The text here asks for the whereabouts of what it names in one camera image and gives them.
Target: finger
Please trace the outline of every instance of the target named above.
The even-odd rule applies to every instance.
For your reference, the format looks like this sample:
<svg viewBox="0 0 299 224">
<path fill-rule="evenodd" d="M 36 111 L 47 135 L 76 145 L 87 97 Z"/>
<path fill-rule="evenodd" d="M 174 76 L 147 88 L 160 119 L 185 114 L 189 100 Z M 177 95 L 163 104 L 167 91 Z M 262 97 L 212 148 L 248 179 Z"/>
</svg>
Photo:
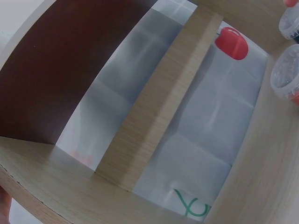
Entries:
<svg viewBox="0 0 299 224">
<path fill-rule="evenodd" d="M 0 213 L 6 218 L 9 217 L 11 200 L 11 196 L 2 187 L 0 187 Z"/>
<path fill-rule="evenodd" d="M 9 221 L 0 213 L 0 224 L 9 224 Z"/>
<path fill-rule="evenodd" d="M 294 7 L 298 0 L 284 0 L 284 3 L 287 7 Z"/>
</svg>

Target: plastic container lid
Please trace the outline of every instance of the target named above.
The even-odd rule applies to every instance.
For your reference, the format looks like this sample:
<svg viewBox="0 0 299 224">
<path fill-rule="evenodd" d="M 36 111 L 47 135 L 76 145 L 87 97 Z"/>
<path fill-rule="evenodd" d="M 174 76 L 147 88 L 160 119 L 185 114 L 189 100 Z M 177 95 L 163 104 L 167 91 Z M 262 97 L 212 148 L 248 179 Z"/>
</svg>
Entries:
<svg viewBox="0 0 299 224">
<path fill-rule="evenodd" d="M 299 44 L 290 46 L 277 60 L 271 74 L 271 87 L 284 99 L 299 96 Z"/>
<path fill-rule="evenodd" d="M 286 39 L 299 36 L 299 3 L 286 9 L 279 22 L 279 30 Z"/>
</svg>

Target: red bottle cap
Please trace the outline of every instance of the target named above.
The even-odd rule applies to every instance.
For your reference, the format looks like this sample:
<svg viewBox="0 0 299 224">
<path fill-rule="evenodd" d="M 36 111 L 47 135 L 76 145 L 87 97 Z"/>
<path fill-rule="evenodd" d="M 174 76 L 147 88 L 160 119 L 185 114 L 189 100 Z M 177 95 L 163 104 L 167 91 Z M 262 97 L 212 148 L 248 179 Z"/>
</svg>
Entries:
<svg viewBox="0 0 299 224">
<path fill-rule="evenodd" d="M 235 60 L 242 60 L 248 54 L 248 44 L 235 29 L 225 27 L 215 41 L 216 46 Z"/>
</svg>

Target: dark brown panel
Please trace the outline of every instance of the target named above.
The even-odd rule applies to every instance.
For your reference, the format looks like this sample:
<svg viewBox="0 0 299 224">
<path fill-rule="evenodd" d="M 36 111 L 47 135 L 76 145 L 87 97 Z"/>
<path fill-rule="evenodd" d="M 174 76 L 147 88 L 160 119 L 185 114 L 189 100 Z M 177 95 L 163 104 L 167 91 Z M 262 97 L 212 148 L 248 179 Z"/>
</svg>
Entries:
<svg viewBox="0 0 299 224">
<path fill-rule="evenodd" d="M 114 50 L 156 0 L 57 0 L 0 71 L 0 136 L 56 143 Z"/>
</svg>

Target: wood grain surface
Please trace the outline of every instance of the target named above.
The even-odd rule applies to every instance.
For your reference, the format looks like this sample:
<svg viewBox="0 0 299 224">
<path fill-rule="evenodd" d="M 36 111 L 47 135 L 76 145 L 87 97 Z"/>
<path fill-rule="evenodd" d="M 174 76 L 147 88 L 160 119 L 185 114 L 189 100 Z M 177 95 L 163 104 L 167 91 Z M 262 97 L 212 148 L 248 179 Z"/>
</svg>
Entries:
<svg viewBox="0 0 299 224">
<path fill-rule="evenodd" d="M 285 42 L 278 29 L 286 7 L 283 0 L 191 0 L 224 17 L 224 21 L 245 34 L 267 52 Z"/>
<path fill-rule="evenodd" d="M 0 137 L 0 185 L 45 224 L 197 224 L 117 187 L 60 148 Z"/>
<path fill-rule="evenodd" d="M 1 56 L 0 136 L 56 143 L 98 72 L 155 1 L 42 3 Z"/>
<path fill-rule="evenodd" d="M 270 55 L 242 148 L 206 224 L 296 224 L 299 220 L 299 107 L 270 86 Z"/>
<path fill-rule="evenodd" d="M 195 10 L 166 52 L 112 140 L 96 172 L 131 191 L 147 166 L 222 22 Z"/>
</svg>

